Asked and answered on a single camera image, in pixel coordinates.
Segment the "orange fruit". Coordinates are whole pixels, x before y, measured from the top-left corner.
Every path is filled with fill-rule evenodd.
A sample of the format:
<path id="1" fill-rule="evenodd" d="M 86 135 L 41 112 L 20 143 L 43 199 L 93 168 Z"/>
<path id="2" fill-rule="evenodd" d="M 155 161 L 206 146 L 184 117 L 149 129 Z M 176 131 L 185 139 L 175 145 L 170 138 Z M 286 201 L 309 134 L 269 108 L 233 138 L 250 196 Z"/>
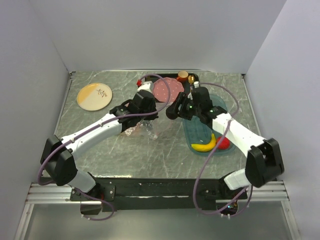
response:
<path id="1" fill-rule="evenodd" d="M 139 125 L 139 126 L 136 126 L 136 127 L 135 127 L 135 130 L 134 130 L 134 131 L 135 131 L 135 132 L 139 132 L 140 130 L 141 130 L 141 126 Z"/>

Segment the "dark purple passion fruit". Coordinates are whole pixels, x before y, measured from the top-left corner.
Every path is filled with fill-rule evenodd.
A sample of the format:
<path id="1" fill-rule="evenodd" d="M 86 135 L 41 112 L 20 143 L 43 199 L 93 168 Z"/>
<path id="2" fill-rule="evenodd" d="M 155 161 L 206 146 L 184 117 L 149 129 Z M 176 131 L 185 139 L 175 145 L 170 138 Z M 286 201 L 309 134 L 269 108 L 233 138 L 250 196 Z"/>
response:
<path id="1" fill-rule="evenodd" d="M 170 120 L 175 120 L 178 118 L 178 112 L 176 110 L 176 107 L 175 106 L 169 106 L 167 109 L 166 109 L 166 112 L 165 112 L 166 116 L 168 119 Z"/>

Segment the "clear zip top bag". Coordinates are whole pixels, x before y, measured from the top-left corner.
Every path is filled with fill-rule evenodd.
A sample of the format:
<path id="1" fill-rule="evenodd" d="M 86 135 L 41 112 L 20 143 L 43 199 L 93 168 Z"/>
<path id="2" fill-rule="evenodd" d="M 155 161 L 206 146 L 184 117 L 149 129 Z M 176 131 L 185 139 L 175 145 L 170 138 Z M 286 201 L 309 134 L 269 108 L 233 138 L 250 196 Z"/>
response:
<path id="1" fill-rule="evenodd" d="M 168 103 L 162 111 L 158 113 L 158 118 L 155 120 L 142 120 L 137 123 L 136 126 L 141 126 L 139 132 L 135 131 L 136 126 L 128 128 L 121 134 L 127 137 L 147 137 L 149 139 L 155 140 L 158 136 L 169 130 L 170 127 L 173 125 L 173 120 L 170 120 L 166 116 L 166 109 L 172 103 Z"/>

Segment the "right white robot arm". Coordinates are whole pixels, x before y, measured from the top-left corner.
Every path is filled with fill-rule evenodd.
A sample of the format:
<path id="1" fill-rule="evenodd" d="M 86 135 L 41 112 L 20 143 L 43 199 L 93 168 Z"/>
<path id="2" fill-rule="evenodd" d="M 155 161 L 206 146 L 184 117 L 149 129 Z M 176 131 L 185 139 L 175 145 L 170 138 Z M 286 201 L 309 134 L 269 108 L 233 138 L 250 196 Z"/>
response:
<path id="1" fill-rule="evenodd" d="M 221 106 L 213 105 L 209 91 L 199 86 L 191 91 L 189 98 L 180 92 L 176 100 L 166 110 L 166 116 L 175 120 L 191 120 L 198 117 L 200 122 L 224 135 L 246 157 L 245 168 L 227 174 L 219 186 L 219 195 L 224 199 L 232 198 L 237 189 L 252 185 L 260 188 L 274 180 L 285 171 L 279 143 L 265 139 L 237 122 Z"/>

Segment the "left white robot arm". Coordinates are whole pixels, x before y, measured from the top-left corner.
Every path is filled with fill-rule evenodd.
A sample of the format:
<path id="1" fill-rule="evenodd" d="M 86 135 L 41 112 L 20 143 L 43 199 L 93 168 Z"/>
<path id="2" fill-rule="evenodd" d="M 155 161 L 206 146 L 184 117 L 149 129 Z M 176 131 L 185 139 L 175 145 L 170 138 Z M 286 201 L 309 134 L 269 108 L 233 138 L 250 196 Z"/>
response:
<path id="1" fill-rule="evenodd" d="M 77 169 L 75 161 L 101 141 L 134 127 L 144 118 L 156 119 L 156 100 L 151 91 L 139 90 L 133 97 L 114 107 L 100 120 L 77 131 L 58 138 L 49 137 L 42 153 L 38 175 L 46 171 L 57 186 L 69 185 L 81 191 L 88 201 L 100 193 L 95 178 Z"/>

